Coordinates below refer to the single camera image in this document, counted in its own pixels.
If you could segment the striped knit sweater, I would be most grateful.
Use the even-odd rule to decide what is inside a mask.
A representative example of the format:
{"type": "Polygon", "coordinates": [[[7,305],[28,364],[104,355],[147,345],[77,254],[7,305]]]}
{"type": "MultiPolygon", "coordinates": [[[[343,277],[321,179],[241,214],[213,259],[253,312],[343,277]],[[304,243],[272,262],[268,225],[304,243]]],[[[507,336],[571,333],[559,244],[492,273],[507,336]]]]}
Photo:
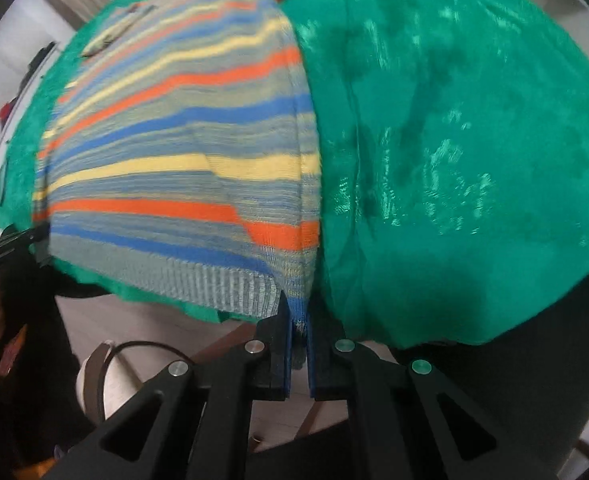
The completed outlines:
{"type": "Polygon", "coordinates": [[[81,54],[36,159],[55,259],[182,304],[302,322],[320,154],[285,0],[139,0],[81,54]]]}

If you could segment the black clothes on cabinet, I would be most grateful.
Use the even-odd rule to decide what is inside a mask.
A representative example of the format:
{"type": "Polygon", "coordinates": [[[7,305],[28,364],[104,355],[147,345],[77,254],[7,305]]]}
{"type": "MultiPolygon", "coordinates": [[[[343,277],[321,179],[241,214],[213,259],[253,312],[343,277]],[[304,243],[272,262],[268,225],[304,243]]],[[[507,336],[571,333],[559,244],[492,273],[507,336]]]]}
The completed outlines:
{"type": "Polygon", "coordinates": [[[28,71],[25,73],[25,75],[22,78],[22,81],[20,82],[18,93],[21,93],[24,90],[32,76],[43,64],[44,59],[47,58],[47,55],[50,53],[52,49],[55,49],[56,45],[57,44],[55,43],[55,41],[51,41],[47,46],[40,48],[37,54],[34,55],[34,58],[32,58],[32,60],[29,62],[28,71]]]}

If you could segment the white drawer cabinet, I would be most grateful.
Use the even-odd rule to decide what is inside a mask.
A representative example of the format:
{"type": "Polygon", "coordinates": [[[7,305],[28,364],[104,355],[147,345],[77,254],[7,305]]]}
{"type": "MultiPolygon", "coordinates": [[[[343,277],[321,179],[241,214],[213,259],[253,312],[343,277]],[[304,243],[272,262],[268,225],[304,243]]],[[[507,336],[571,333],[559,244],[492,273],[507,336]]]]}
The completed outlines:
{"type": "Polygon", "coordinates": [[[10,110],[6,114],[6,120],[0,129],[0,170],[3,169],[4,160],[7,153],[7,146],[18,128],[19,122],[24,113],[30,106],[33,96],[40,86],[48,70],[54,65],[61,54],[62,49],[58,42],[51,42],[35,55],[34,68],[29,68],[24,85],[20,88],[17,95],[10,102],[10,110]]]}

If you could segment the red cloth on cabinet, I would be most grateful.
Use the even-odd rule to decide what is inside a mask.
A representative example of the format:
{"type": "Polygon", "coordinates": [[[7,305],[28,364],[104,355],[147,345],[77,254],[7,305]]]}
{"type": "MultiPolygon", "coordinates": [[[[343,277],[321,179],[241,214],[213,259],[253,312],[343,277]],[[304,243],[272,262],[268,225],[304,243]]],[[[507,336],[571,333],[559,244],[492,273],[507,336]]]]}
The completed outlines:
{"type": "Polygon", "coordinates": [[[6,102],[0,109],[0,128],[4,128],[6,122],[16,105],[16,99],[6,102]]]}

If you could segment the green floral bedspread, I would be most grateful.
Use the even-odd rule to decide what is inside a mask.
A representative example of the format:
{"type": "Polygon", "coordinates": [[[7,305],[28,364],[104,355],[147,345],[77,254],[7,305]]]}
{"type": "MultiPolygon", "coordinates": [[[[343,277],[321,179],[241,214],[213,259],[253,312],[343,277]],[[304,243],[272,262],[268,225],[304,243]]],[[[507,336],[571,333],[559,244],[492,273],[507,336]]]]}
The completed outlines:
{"type": "MultiPolygon", "coordinates": [[[[0,170],[0,226],[33,219],[40,140],[114,0],[40,84],[0,170]]],[[[485,342],[589,276],[589,59],[529,0],[285,0],[320,154],[319,292],[355,339],[485,342]]],[[[208,321],[259,320],[54,267],[208,321]]]]}

